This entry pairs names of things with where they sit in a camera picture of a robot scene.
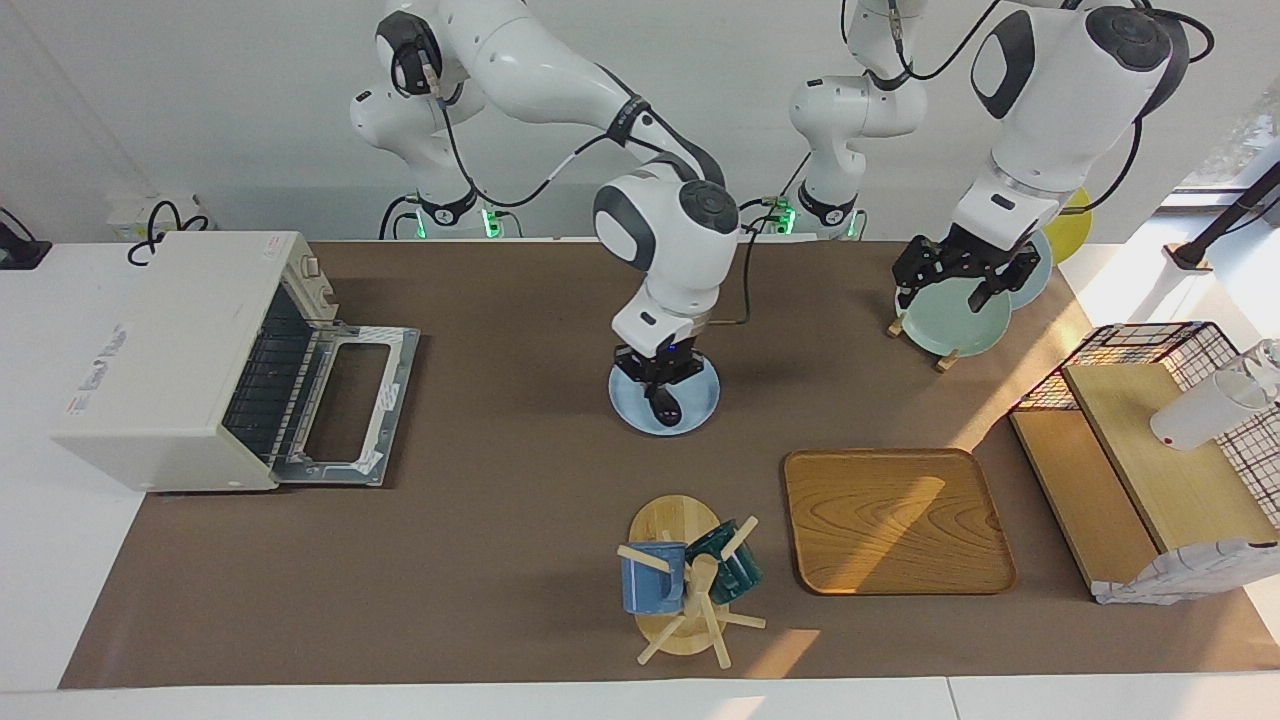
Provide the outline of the light blue ridged plate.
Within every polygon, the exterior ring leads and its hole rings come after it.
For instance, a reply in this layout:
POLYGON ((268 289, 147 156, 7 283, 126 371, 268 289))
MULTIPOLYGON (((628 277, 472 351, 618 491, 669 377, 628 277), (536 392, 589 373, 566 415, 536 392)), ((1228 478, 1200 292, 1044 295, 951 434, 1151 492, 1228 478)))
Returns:
POLYGON ((714 364, 704 352, 694 350, 692 356, 701 361, 703 369, 680 383, 664 384, 668 395, 680 406, 681 420, 678 424, 663 425, 645 397, 644 383, 632 380, 621 369, 613 366, 608 377, 608 393, 618 416, 635 430, 659 437, 687 434, 707 423, 721 398, 721 378, 714 364))

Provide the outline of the glass oven door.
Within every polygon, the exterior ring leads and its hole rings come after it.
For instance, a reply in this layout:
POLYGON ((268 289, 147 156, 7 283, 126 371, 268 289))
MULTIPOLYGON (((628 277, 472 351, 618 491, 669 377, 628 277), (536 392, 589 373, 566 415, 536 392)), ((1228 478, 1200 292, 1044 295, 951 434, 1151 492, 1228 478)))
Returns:
POLYGON ((381 486, 403 413, 419 338, 420 331, 407 327, 333 322, 314 328, 282 425, 268 454, 266 464, 274 482, 279 486, 381 486), (381 346, 388 350, 388 357, 357 459, 323 462, 311 457, 306 446, 332 383, 337 356, 347 345, 381 346))

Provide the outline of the cream toaster oven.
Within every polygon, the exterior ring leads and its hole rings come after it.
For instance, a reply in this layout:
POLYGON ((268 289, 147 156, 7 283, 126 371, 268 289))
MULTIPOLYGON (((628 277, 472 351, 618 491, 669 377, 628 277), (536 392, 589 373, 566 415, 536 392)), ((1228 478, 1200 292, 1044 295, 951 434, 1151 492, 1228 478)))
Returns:
POLYGON ((268 454, 314 328, 333 322, 302 234, 172 232, 52 441, 143 493, 275 489, 268 454))

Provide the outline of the pale green plate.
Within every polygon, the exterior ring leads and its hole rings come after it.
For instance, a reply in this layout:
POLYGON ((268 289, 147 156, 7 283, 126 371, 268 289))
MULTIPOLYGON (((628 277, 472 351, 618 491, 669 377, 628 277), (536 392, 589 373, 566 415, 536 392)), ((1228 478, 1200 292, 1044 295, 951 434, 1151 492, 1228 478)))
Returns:
POLYGON ((1000 293, 973 311, 969 299, 980 283, 980 278, 952 278, 919 290, 900 311, 908 337, 940 357, 972 357, 989 351, 1009 329, 1012 302, 1009 295, 1000 293))

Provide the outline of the light blue racked plate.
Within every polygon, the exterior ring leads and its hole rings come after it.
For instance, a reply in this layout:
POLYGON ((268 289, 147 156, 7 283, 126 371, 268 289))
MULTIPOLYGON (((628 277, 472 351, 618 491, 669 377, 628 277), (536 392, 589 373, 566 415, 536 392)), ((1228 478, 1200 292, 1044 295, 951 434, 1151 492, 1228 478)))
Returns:
POLYGON ((1039 256, 1039 261, 1036 264, 1036 268, 1032 270, 1023 287, 1009 293, 1014 313, 1021 310, 1038 299, 1047 288, 1052 275, 1053 252, 1044 232, 1037 231, 1030 237, 1028 245, 1036 250, 1039 256))

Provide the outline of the wooden plate rack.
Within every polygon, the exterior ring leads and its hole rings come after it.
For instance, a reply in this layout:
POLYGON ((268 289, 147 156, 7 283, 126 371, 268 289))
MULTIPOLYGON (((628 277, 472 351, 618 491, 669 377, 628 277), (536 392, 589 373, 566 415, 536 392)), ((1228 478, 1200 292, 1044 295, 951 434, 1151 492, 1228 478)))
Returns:
POLYGON ((934 357, 933 368, 938 373, 946 373, 960 359, 957 341, 952 340, 946 329, 931 322, 924 313, 909 313, 897 310, 895 319, 886 329, 890 338, 905 338, 919 350, 934 357))

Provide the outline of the yellow plate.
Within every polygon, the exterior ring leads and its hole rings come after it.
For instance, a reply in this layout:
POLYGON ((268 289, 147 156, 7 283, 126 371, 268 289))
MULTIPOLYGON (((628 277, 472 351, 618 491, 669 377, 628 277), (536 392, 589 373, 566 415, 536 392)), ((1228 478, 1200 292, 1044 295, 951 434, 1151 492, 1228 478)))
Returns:
POLYGON ((1080 187, 1068 201, 1065 209, 1043 228, 1050 242, 1053 265, 1059 265, 1078 252, 1089 238, 1093 211, 1075 213, 1076 209, 1092 202, 1087 190, 1080 187))

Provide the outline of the wooden mug tree stand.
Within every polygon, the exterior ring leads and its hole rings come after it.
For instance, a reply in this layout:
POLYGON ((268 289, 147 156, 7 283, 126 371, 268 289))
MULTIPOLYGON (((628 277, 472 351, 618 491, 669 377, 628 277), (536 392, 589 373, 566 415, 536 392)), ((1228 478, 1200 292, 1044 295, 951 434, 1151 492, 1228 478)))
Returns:
MULTIPOLYGON (((662 496, 637 511, 631 521, 628 538, 617 547, 616 555, 620 559, 620 565, 622 557, 630 557, 664 571, 664 566, 655 559, 625 546, 632 542, 680 542, 685 543, 687 548, 689 544, 723 521, 727 520, 719 519, 709 506, 691 496, 662 496)), ((739 530, 722 552, 724 560, 733 555, 740 544, 748 546, 748 538, 758 527, 758 520, 754 516, 737 523, 739 530)), ((684 607, 676 614, 632 615, 625 611, 635 620, 646 641, 645 648, 637 656, 637 664, 646 665, 659 653, 694 656, 709 650, 714 653, 719 669, 727 670, 732 666, 732 659, 724 642, 726 629, 728 626, 754 629, 767 626, 762 618, 735 612, 733 603, 717 605, 712 602, 709 591, 716 579, 718 565, 719 562, 710 555, 699 555, 692 564, 685 561, 684 607)))

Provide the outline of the dark green mug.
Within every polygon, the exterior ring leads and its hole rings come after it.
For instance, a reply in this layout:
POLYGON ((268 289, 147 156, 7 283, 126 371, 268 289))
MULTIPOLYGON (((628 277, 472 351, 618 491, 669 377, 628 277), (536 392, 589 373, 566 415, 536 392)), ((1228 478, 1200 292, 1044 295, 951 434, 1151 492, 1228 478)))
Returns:
POLYGON ((685 550, 686 564, 692 564, 699 555, 710 555, 719 562, 709 591, 712 602, 717 605, 735 602, 758 587, 763 579, 763 570, 745 543, 740 544, 727 560, 722 559, 722 552, 737 530, 739 523, 730 519, 695 539, 685 550))

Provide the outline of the blue mug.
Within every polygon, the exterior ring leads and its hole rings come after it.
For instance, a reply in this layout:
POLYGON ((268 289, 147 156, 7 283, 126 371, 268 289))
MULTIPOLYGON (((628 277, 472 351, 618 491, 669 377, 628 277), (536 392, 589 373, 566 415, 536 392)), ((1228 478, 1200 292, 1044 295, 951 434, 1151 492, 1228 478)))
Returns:
POLYGON ((664 571, 630 557, 620 565, 622 603, 632 615, 669 615, 684 607, 685 551, 680 542, 632 542, 625 546, 655 559, 664 571))

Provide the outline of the brown table mat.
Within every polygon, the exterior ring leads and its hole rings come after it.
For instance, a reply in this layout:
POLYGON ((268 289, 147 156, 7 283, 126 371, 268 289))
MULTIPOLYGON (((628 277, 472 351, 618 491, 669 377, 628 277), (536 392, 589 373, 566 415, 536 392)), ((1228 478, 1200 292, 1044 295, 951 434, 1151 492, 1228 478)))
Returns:
POLYGON ((718 676, 646 666, 621 607, 634 514, 690 495, 759 519, 732 676, 1280 670, 1243 591, 1102 606, 1004 415, 1089 322, 1068 284, 991 354, 940 374, 890 340, 899 246, 756 247, 753 319, 699 341, 723 393, 678 438, 614 414, 609 315, 635 274, 586 243, 326 243, 353 324, 424 332, 380 488, 150 495, 61 688, 718 676), (820 597, 797 583, 782 486, 804 448, 959 447, 979 461, 1018 582, 993 596, 820 597))

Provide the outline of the wooden serving tray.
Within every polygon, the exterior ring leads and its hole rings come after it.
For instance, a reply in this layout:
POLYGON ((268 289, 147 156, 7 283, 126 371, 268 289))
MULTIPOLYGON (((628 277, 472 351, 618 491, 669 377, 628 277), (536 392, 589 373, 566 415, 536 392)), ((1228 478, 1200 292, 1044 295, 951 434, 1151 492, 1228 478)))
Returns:
POLYGON ((991 596, 1018 582, 961 448, 799 450, 782 462, 795 577, 817 596, 991 596))

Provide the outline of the white bottle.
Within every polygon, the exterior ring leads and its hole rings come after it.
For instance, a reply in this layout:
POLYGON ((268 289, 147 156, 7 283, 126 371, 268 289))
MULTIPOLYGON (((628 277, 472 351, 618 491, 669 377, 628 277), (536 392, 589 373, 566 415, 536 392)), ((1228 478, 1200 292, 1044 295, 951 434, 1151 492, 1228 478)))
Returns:
POLYGON ((1189 451, 1280 404, 1280 338, 1262 340, 1160 409, 1155 438, 1189 451))

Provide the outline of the black tripod leg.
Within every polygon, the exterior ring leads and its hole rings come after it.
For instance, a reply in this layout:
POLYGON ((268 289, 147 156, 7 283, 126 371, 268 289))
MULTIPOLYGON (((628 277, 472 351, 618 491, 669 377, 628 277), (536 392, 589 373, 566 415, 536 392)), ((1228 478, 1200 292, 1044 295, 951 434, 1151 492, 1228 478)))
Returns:
POLYGON ((1280 160, 1275 161, 1236 201, 1221 211, 1202 232, 1185 243, 1164 246, 1170 263, 1181 272, 1210 273, 1207 254, 1224 236, 1247 228, 1280 206, 1280 160))

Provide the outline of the black device on table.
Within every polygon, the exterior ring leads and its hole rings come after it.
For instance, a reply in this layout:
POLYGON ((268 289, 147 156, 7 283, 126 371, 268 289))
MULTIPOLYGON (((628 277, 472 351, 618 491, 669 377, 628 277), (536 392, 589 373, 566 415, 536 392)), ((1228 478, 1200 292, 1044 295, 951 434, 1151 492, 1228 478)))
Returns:
POLYGON ((0 270, 33 270, 51 249, 52 242, 37 238, 20 218, 0 206, 0 270))

